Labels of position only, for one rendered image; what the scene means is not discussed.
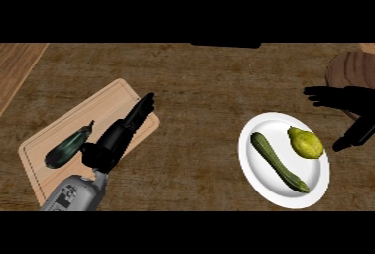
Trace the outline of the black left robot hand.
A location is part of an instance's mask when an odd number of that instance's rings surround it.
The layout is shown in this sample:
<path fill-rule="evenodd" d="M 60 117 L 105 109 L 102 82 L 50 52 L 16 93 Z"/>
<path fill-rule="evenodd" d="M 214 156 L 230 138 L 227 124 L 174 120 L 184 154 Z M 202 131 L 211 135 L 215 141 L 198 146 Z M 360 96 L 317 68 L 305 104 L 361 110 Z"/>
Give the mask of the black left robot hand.
<path fill-rule="evenodd" d="M 105 174 L 110 171 L 152 110 L 153 93 L 149 92 L 133 106 L 127 116 L 110 124 L 97 141 L 81 145 L 82 163 L 87 167 Z"/>

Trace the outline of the green zucchini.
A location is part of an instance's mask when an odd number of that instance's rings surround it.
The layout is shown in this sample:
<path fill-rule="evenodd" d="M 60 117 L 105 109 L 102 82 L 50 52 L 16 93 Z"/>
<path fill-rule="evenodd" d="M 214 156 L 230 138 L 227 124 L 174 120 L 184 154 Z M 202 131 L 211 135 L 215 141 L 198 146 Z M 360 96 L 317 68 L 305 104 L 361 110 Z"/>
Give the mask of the green zucchini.
<path fill-rule="evenodd" d="M 296 192 L 308 193 L 310 189 L 305 182 L 288 170 L 271 147 L 271 144 L 265 136 L 260 132 L 251 134 L 251 144 L 255 150 L 258 151 L 260 155 L 263 156 L 264 160 L 268 162 L 286 186 Z"/>

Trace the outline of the pale wooden cutting board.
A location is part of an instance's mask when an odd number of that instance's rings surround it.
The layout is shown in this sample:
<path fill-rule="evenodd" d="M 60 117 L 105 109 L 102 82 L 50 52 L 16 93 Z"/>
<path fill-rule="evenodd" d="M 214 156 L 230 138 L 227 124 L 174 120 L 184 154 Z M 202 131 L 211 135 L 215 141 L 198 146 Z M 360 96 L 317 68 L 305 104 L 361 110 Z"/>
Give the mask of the pale wooden cutting board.
<path fill-rule="evenodd" d="M 124 79 L 116 79 L 19 146 L 19 157 L 38 204 L 44 204 L 59 183 L 71 175 L 105 185 L 108 176 L 82 164 L 82 153 L 56 169 L 46 166 L 50 150 L 93 123 L 88 141 L 94 143 L 110 124 L 125 117 L 140 100 Z"/>

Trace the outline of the white plate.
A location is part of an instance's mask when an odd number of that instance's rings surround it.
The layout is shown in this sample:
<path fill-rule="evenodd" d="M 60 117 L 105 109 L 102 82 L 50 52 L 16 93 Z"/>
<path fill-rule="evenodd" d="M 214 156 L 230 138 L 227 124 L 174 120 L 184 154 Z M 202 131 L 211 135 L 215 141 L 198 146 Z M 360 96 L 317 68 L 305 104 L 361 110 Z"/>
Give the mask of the white plate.
<path fill-rule="evenodd" d="M 317 159 L 302 158 L 292 150 L 286 130 L 295 127 L 311 129 L 291 116 L 268 112 L 257 115 L 246 123 L 237 143 L 239 162 L 248 182 L 264 199 L 280 207 L 299 209 L 322 199 L 329 184 L 329 162 L 326 154 Z M 308 186 L 308 193 L 292 190 L 282 181 L 276 170 L 251 144 L 251 135 L 260 132 L 288 170 Z"/>

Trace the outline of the yellow-green pear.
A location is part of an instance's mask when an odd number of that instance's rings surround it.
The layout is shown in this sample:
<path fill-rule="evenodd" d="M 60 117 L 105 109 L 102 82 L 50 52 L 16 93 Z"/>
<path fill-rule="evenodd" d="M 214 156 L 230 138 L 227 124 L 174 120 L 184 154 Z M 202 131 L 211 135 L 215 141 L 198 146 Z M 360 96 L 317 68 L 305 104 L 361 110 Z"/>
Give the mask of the yellow-green pear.
<path fill-rule="evenodd" d="M 286 134 L 295 153 L 305 159 L 317 159 L 323 154 L 323 145 L 317 136 L 295 127 L 288 128 Z"/>

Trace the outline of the dark green eggplant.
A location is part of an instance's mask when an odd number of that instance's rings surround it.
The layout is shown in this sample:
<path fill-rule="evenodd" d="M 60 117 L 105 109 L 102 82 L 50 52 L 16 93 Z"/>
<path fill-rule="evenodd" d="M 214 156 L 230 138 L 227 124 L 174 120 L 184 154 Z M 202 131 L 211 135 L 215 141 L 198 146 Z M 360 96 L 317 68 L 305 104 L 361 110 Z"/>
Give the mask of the dark green eggplant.
<path fill-rule="evenodd" d="M 93 132 L 93 126 L 91 121 L 50 150 L 44 157 L 44 164 L 50 169 L 62 167 L 75 156 Z"/>

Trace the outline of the brown wooden bowl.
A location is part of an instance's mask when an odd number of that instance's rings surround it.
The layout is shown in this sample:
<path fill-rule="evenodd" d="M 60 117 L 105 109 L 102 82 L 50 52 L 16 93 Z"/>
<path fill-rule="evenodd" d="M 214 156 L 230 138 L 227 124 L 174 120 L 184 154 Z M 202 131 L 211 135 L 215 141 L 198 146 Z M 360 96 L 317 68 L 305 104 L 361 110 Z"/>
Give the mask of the brown wooden bowl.
<path fill-rule="evenodd" d="M 364 97 L 366 102 L 375 102 L 375 54 L 339 54 L 326 66 L 325 83 L 325 96 L 330 102 L 341 102 L 350 91 Z"/>

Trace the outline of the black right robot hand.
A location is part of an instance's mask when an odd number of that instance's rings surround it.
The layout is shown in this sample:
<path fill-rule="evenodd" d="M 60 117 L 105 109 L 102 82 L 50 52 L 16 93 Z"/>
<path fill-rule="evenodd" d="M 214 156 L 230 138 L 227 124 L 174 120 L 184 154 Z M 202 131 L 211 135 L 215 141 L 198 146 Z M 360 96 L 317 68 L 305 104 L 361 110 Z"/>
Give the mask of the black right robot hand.
<path fill-rule="evenodd" d="M 375 89 L 359 86 L 344 88 L 311 86 L 302 90 L 314 107 L 329 107 L 354 113 L 359 118 L 332 144 L 335 152 L 361 146 L 375 134 Z"/>

